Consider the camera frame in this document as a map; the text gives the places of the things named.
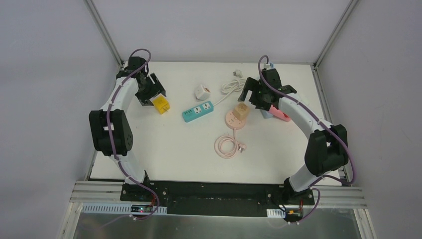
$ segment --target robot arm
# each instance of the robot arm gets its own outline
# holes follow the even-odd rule
[[[130,57],[128,65],[123,67],[123,69],[117,74],[116,87],[114,88],[108,101],[98,111],[91,111],[89,115],[94,148],[97,151],[101,151],[105,156],[108,156],[111,160],[118,164],[118,161],[114,158],[111,149],[110,136],[106,121],[108,106],[111,102],[113,102],[110,109],[110,122],[116,153],[120,159],[120,164],[126,173],[138,182],[144,181],[146,173],[134,153],[131,151],[133,146],[133,134],[130,130],[125,112],[129,108],[129,104],[134,96],[138,98],[139,102],[143,106],[151,106],[153,105],[153,99],[160,95],[166,95],[163,86],[155,74],[152,73],[147,76],[146,69],[148,65],[146,65],[145,69],[133,75],[132,78],[127,79],[124,85],[122,85],[124,79],[131,72],[141,67],[144,63],[145,60],[143,58]],[[118,91],[118,94],[115,99],[113,99],[116,91]],[[135,184],[128,178],[125,179],[125,183]]]
[[[264,69],[262,75],[273,88],[293,99],[301,100],[293,87],[282,86],[276,69]],[[257,81],[248,78],[239,101],[245,100],[248,91],[252,91],[249,101],[257,109],[268,111],[271,107],[276,107],[287,114],[308,139],[304,166],[284,182],[284,188],[287,189],[283,194],[284,200],[304,193],[320,176],[348,163],[344,148],[299,103],[274,93],[262,82],[262,79]],[[319,121],[330,127],[347,144],[347,132],[342,125],[333,126],[322,118],[319,118]]]

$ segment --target black mounting plate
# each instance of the black mounting plate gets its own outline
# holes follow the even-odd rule
[[[267,209],[278,209],[278,205],[314,205],[312,190],[300,197],[283,201],[283,186],[279,184],[237,184],[147,181],[146,186],[154,190],[160,205],[167,207],[167,214],[266,217]],[[121,201],[150,202],[152,195],[138,185],[123,184]]]

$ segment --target white table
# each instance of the white table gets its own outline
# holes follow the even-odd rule
[[[133,132],[132,150],[151,180],[279,184],[304,164],[308,141],[300,129],[292,121],[264,119],[255,108],[237,134],[247,149],[232,159],[215,153],[215,140],[223,134],[233,134],[225,125],[224,116],[238,104],[240,92],[232,93],[214,112],[189,123],[183,121],[182,112],[199,104],[195,87],[207,86],[211,91],[209,100],[215,103],[223,96],[221,85],[234,79],[235,69],[241,70],[244,77],[256,78],[257,64],[151,62],[149,66],[166,89],[171,108],[160,115],[154,107],[143,107],[133,97],[126,116]],[[310,66],[275,67],[282,84],[293,86],[322,116]],[[330,175],[339,176],[337,171]],[[99,152],[91,178],[123,179],[123,175],[112,160]],[[327,179],[318,185],[340,184]]]

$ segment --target white wall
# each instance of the white wall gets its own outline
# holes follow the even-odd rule
[[[95,0],[123,58],[316,61],[349,0]]]
[[[2,1],[0,238],[58,235],[116,64],[83,1]]]
[[[378,238],[422,235],[422,2],[362,0],[320,67]]]

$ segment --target yellow plug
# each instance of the yellow plug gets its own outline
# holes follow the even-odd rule
[[[160,94],[158,97],[152,100],[152,104],[158,110],[160,114],[168,111],[170,109],[170,104],[164,95]]]

